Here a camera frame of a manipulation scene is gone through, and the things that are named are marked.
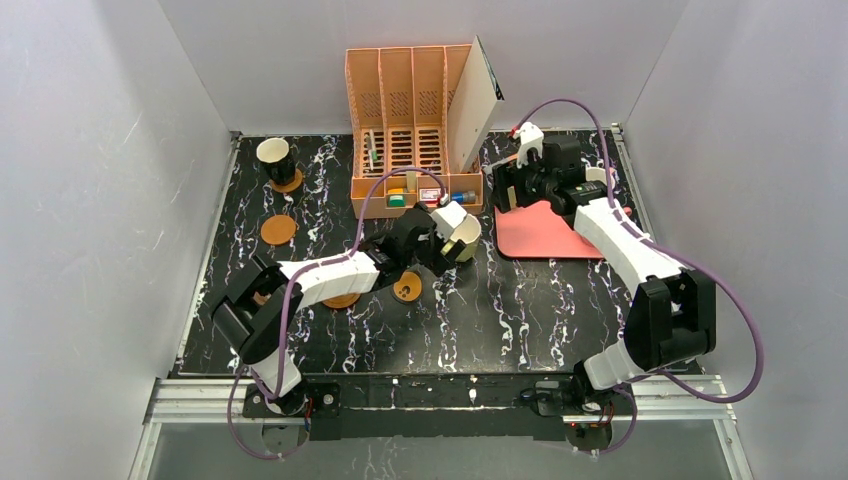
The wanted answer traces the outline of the yellow mug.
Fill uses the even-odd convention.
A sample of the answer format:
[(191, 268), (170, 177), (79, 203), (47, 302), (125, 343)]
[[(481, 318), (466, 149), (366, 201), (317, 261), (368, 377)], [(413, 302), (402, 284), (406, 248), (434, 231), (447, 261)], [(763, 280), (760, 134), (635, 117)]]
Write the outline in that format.
[(445, 257), (455, 254), (453, 261), (465, 263), (471, 260), (481, 238), (481, 225), (476, 216), (468, 214), (462, 223), (451, 233), (441, 250)]

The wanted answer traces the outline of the black mug white inside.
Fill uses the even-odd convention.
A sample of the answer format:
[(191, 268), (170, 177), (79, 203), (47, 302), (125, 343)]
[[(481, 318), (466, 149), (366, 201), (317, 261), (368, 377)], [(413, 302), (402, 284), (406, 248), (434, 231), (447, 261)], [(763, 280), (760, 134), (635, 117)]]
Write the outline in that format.
[(296, 176), (296, 165), (291, 157), (290, 145), (281, 137), (268, 138), (256, 148), (257, 160), (269, 179), (277, 185), (288, 185)]

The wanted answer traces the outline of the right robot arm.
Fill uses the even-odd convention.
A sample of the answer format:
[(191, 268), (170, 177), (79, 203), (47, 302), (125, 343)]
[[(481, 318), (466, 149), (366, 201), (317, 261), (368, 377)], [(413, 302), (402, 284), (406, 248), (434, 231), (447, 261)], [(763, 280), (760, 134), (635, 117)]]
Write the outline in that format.
[(493, 202), (507, 213), (541, 201), (588, 243), (632, 297), (620, 340), (574, 367), (571, 396), (594, 400), (615, 387), (714, 350), (716, 284), (648, 245), (614, 199), (608, 165), (584, 164), (579, 142), (555, 135), (523, 143), (486, 169)]

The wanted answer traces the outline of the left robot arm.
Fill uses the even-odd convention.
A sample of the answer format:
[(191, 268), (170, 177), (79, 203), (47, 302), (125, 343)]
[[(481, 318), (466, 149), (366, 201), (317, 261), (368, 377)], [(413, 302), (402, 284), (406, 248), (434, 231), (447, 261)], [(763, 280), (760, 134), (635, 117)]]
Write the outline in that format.
[(300, 310), (392, 287), (416, 265), (442, 275), (471, 257), (479, 238), (477, 219), (459, 203), (433, 210), (419, 203), (342, 254), (295, 262), (252, 257), (213, 301), (211, 319), (260, 392), (276, 400), (301, 381), (287, 333)]

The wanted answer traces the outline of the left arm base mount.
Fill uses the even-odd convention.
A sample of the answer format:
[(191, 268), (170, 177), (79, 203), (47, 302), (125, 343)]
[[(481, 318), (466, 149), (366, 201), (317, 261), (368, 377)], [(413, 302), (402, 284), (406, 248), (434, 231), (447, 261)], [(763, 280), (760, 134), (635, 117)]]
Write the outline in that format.
[(268, 400), (251, 386), (240, 416), (260, 423), (266, 455), (285, 458), (309, 441), (316, 420), (339, 416), (340, 400), (338, 383), (303, 380), (277, 400)]

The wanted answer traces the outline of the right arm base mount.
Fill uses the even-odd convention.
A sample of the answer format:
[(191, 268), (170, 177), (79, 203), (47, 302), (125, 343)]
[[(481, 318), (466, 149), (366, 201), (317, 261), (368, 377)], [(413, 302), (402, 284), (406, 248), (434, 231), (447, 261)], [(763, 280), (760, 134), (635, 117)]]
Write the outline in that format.
[(628, 388), (595, 391), (576, 377), (538, 381), (522, 389), (515, 403), (540, 417), (561, 418), (571, 450), (593, 458), (622, 448), (633, 435), (639, 413)]

